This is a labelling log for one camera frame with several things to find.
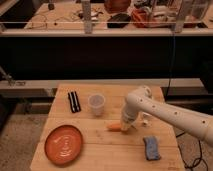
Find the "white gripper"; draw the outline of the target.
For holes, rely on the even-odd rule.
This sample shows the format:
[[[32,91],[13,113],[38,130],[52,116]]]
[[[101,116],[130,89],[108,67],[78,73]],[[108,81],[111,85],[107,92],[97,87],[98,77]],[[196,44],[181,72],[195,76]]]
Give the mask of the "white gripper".
[[[125,105],[121,113],[121,130],[128,131],[132,123],[137,119],[138,111],[132,107]]]

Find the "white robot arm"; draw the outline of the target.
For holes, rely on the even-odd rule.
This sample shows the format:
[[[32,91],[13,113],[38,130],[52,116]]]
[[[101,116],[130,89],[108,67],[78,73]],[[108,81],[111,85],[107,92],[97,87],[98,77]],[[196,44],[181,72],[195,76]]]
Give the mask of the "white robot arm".
[[[213,147],[213,116],[156,101],[148,86],[140,86],[126,95],[121,130],[127,131],[140,112],[155,116]]]

